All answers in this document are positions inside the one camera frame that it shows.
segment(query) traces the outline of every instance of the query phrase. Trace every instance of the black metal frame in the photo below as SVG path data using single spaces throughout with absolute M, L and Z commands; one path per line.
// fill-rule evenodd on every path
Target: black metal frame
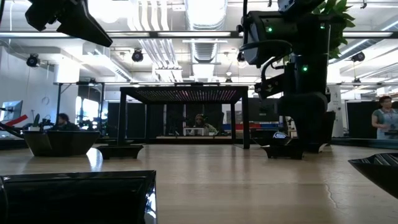
M 55 118 L 55 125 L 58 125 L 58 116 L 60 114 L 60 105 L 61 105 L 61 95 L 62 93 L 70 86 L 89 86 L 89 85 L 101 85 L 101 102 L 99 103 L 99 123 L 102 124 L 102 111 L 104 106 L 104 97 L 105 97 L 105 82 L 99 83 L 57 83 L 58 85 L 58 100 L 57 100 L 57 117 Z M 68 85 L 64 90 L 62 90 L 63 85 Z M 102 131 L 102 125 L 99 125 L 99 131 Z
M 143 91 L 235 91 L 235 95 L 229 100 L 179 100 L 179 101 L 166 101 L 166 100 L 148 100 L 143 97 L 139 92 Z M 243 149 L 250 148 L 250 133 L 249 133 L 249 96 L 248 86 L 151 86 L 151 87 L 121 87 L 120 88 L 120 106 L 119 106 L 119 124 L 118 124 L 118 145 L 123 146 L 126 144 L 126 114 L 127 114 L 127 96 L 140 101 L 146 105 L 146 130 L 145 140 L 150 142 L 149 139 L 149 113 L 150 107 L 148 105 L 172 105 L 172 104 L 229 104 L 231 105 L 231 143 L 236 143 L 236 119 L 235 119 L 235 104 L 242 99 L 242 122 L 243 122 L 243 145 L 239 147 Z

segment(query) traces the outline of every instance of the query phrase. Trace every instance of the ventilation duct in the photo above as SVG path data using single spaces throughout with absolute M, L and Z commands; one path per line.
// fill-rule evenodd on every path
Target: ventilation duct
M 391 32 L 398 31 L 398 17 L 395 17 L 391 21 L 392 22 L 388 26 L 384 26 L 384 28 L 382 28 L 381 31 L 391 31 Z M 380 41 L 382 41 L 382 39 L 355 40 L 354 42 L 350 43 L 343 49 L 339 59 L 332 59 L 329 61 L 329 64 L 331 65 L 333 63 L 347 59 L 367 49 L 368 47 L 377 44 Z
M 190 30 L 223 30 L 228 0 L 184 0 L 186 21 Z M 218 44 L 192 43 L 193 63 L 213 63 Z M 214 65 L 192 65 L 193 74 L 200 78 L 211 78 Z
M 132 80 L 128 71 L 125 71 L 120 64 L 111 60 L 111 51 L 109 48 L 91 42 L 85 42 L 83 44 L 82 55 L 87 62 L 101 65 L 112 71 L 115 75 L 123 77 L 127 82 Z

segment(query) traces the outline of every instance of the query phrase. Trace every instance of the fluorescent light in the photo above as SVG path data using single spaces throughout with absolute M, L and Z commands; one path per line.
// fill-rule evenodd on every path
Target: fluorescent light
M 390 29 L 391 27 L 395 26 L 398 24 L 398 21 L 393 22 L 392 24 L 386 26 L 385 28 L 381 29 L 382 31 L 386 31 L 388 29 Z
M 392 32 L 343 32 L 343 37 L 390 37 Z
M 159 37 L 230 37 L 230 32 L 217 31 L 187 31 L 187 32 L 159 32 Z
M 0 32 L 1 38 L 74 38 L 58 32 Z
M 220 44 L 228 43 L 227 40 L 182 40 L 184 44 Z
M 112 38 L 124 38 L 124 37 L 149 37 L 148 32 L 107 32 L 107 34 Z
M 110 83 L 105 83 L 105 85 L 130 85 L 131 83 L 127 82 L 110 82 Z
M 138 83 L 139 85 L 155 85 L 155 86 L 161 86 L 161 85 L 174 85 L 172 82 L 149 82 L 149 83 Z
M 247 86 L 249 86 L 249 85 L 255 85 L 256 83 L 240 83 L 240 82 L 236 82 L 236 83 L 220 83 L 220 85 L 243 85 L 243 86 L 245 86 L 245 85 L 247 85 Z

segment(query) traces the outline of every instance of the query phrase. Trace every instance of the black table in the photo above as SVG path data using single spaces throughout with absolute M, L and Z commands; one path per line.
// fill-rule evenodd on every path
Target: black table
M 242 100 L 243 149 L 250 148 L 249 133 L 249 97 L 248 86 L 146 86 L 121 87 L 118 145 L 122 146 L 126 140 L 126 103 L 127 96 L 146 105 L 186 105 L 186 104 L 229 104 L 231 105 L 231 143 L 236 142 L 235 104 Z M 146 107 L 146 133 L 149 140 L 149 113 Z

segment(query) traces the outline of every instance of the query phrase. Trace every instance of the black tray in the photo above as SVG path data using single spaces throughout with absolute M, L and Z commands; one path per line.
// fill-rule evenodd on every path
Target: black tray
M 97 131 L 24 131 L 34 156 L 85 155 L 100 136 Z
M 383 153 L 348 162 L 371 182 L 398 198 L 398 164 L 389 159 L 391 156 L 398 159 L 398 153 Z M 387 163 L 378 162 L 380 157 L 385 158 Z
M 0 176 L 0 223 L 157 223 L 156 171 Z

